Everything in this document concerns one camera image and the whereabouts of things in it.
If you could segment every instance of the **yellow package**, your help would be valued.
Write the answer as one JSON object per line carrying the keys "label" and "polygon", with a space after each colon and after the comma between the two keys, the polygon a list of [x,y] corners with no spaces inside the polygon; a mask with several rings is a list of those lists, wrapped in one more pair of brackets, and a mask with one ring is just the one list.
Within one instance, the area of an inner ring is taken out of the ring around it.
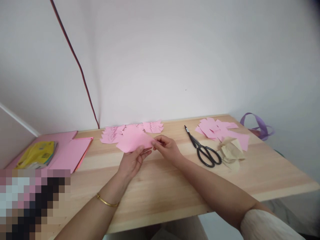
{"label": "yellow package", "polygon": [[37,142],[30,146],[20,158],[15,169],[25,169],[31,164],[48,165],[55,150],[55,142]]}

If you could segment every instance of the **red cable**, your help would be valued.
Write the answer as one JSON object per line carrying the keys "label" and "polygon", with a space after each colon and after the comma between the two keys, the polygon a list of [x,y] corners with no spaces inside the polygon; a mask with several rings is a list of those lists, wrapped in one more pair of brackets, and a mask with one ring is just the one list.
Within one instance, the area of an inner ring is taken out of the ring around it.
{"label": "red cable", "polygon": [[94,118],[96,119],[96,122],[97,122],[97,125],[98,125],[98,129],[100,129],[100,125],[99,125],[99,123],[98,123],[98,120],[97,120],[97,117],[96,117],[96,113],[94,112],[94,108],[93,108],[93,105],[92,105],[92,102],[91,102],[91,98],[90,98],[89,90],[88,90],[88,87],[87,87],[87,83],[86,83],[86,80],[85,80],[85,78],[84,78],[84,74],[83,74],[83,71],[82,71],[82,67],[81,67],[81,65],[80,65],[80,63],[79,63],[79,60],[78,60],[76,54],[74,53],[73,47],[72,47],[72,45],[71,45],[71,43],[70,43],[70,40],[69,40],[68,35],[67,35],[67,33],[66,33],[66,30],[64,29],[64,26],[63,26],[63,24],[62,24],[62,22],[61,22],[60,16],[59,16],[58,11],[57,11],[57,8],[56,8],[53,0],[50,0],[50,2],[51,2],[51,5],[52,5],[52,7],[53,7],[53,10],[54,10],[54,12],[55,12],[55,14],[56,14],[56,17],[57,17],[57,19],[58,19],[58,22],[59,22],[59,24],[60,24],[60,27],[61,27],[61,29],[62,29],[62,31],[63,31],[63,34],[64,34],[64,36],[65,36],[65,38],[66,38],[66,40],[67,40],[67,42],[68,42],[68,44],[69,44],[70,50],[71,50],[74,58],[75,58],[76,61],[77,61],[78,66],[79,66],[79,68],[80,68],[81,75],[82,75],[82,79],[83,79],[83,83],[84,83],[84,86],[86,87],[86,90],[87,90],[87,94],[88,94],[88,98],[89,98],[89,101],[90,101],[90,105],[91,105],[91,108],[92,108],[92,111],[93,111],[93,115],[94,115]]}

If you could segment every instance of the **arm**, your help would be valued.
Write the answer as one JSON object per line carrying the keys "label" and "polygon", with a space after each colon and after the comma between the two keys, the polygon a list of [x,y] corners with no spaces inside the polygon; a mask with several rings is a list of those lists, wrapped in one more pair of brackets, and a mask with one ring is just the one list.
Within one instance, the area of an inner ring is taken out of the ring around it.
{"label": "arm", "polygon": [[[99,191],[100,197],[110,204],[120,202],[130,181],[138,173],[151,148],[140,146],[133,153],[123,154],[118,172]],[[94,196],[61,230],[56,240],[102,239],[106,234],[116,207],[110,207]]]}
{"label": "arm", "polygon": [[273,214],[266,206],[224,178],[187,160],[171,138],[155,137],[157,149],[165,159],[178,168],[208,205],[231,226],[240,230],[244,215],[251,209],[261,209]]}

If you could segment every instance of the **white sleeve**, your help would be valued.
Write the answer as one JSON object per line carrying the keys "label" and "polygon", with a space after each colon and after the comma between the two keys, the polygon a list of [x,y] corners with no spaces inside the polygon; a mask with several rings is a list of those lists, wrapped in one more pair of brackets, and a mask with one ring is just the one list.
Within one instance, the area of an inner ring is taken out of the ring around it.
{"label": "white sleeve", "polygon": [[240,229],[244,240],[304,239],[279,218],[258,209],[252,209],[246,213]]}

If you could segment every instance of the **gold bracelet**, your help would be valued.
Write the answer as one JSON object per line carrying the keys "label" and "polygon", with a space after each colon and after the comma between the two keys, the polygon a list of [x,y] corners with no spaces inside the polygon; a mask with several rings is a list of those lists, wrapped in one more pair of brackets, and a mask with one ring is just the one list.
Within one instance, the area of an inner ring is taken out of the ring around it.
{"label": "gold bracelet", "polygon": [[110,207],[117,207],[118,204],[119,204],[119,203],[117,203],[117,204],[107,203],[105,200],[103,200],[103,199],[100,197],[99,193],[97,193],[97,198],[98,198],[99,200],[101,200],[101,202],[103,202],[104,204],[107,204],[107,205],[110,206]]}

